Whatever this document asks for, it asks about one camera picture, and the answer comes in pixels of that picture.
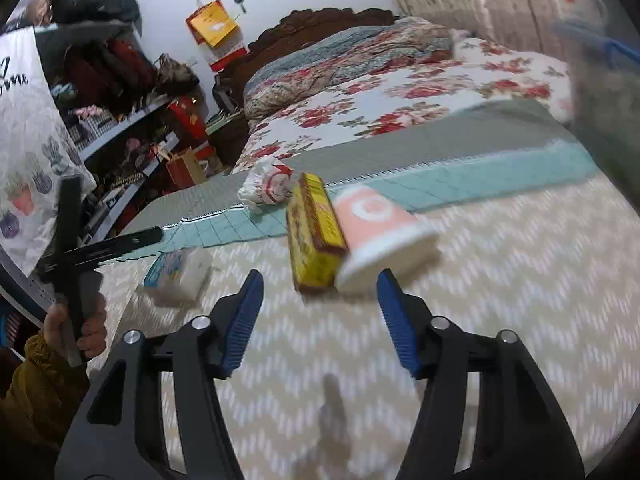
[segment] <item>yellow sleeve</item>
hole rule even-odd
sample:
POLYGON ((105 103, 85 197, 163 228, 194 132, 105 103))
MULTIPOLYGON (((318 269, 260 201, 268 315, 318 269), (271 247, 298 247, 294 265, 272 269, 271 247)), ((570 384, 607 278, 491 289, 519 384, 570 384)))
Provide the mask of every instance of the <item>yellow sleeve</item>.
POLYGON ((27 340, 25 361, 16 369, 0 412, 32 444, 59 449, 89 388, 85 367, 70 367, 40 332, 27 340))

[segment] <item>pink paper cup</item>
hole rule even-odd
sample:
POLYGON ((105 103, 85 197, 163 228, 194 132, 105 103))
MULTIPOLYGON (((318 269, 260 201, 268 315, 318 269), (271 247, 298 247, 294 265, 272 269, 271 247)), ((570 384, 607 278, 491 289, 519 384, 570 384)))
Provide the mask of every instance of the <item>pink paper cup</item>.
POLYGON ((371 290, 381 270, 401 276, 437 253, 435 231, 370 187, 350 186, 332 203, 350 248, 335 277, 340 292, 371 290))

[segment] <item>black gripper frame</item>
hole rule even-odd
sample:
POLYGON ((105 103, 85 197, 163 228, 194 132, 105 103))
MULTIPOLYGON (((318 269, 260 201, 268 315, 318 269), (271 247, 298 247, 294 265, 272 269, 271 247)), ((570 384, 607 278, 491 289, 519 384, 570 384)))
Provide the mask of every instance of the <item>black gripper frame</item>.
POLYGON ((262 275, 252 270, 237 294, 221 298, 208 316, 176 332, 152 338, 138 330, 125 333, 71 424, 56 480, 243 480, 213 379, 229 377, 223 368, 226 331, 256 283, 264 290, 262 275), (186 474, 169 466, 160 372, 174 373, 186 474))
POLYGON ((421 298, 402 292, 418 335, 428 385, 396 480, 573 480, 584 466, 562 409, 526 347, 511 330, 495 338, 469 334, 434 317, 421 298), (469 372, 480 372, 476 441, 468 469, 454 472, 469 372))
MULTIPOLYGON (((52 283, 56 294, 66 299, 75 340, 82 336, 82 324, 95 309, 102 275, 96 272, 100 263, 117 258, 162 240, 162 229, 153 227, 126 236, 104 240, 78 248, 81 218, 80 176, 60 180, 58 213, 51 254, 43 256, 36 267, 44 283, 52 283)), ((82 361, 88 359, 81 352, 82 361)))

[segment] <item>person's hand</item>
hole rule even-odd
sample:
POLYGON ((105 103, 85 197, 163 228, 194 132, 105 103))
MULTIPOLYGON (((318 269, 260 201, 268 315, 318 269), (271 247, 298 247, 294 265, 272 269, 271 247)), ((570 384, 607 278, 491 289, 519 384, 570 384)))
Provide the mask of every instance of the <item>person's hand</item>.
MULTIPOLYGON (((78 348, 84 351, 84 355, 88 358, 100 355, 107 346, 105 342, 107 329, 104 326, 107 319, 107 315, 104 313, 105 306, 104 296, 98 294, 95 314, 82 325, 82 337, 78 339, 78 348)), ((60 355, 64 353, 60 326, 68 316, 66 305, 57 303, 49 309, 44 319, 44 339, 49 348, 60 355)))

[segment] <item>metal screw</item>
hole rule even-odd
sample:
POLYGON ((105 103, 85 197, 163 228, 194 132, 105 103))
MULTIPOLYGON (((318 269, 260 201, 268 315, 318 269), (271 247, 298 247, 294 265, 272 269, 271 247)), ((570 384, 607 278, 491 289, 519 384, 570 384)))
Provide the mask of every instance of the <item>metal screw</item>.
POLYGON ((198 316, 191 321, 191 326, 196 330, 203 330, 211 324, 211 320, 207 316, 198 316))
POLYGON ((500 339, 502 339, 505 343, 513 344, 518 340, 518 334, 516 334, 513 330, 503 330, 500 332, 500 339))
POLYGON ((436 316, 431 319, 431 326, 438 330, 446 330, 451 326, 451 323, 446 317, 436 316))
POLYGON ((133 343, 137 343, 140 340, 140 336, 142 336, 142 334, 138 330, 129 330, 122 337, 122 340, 128 345, 133 345, 133 343))

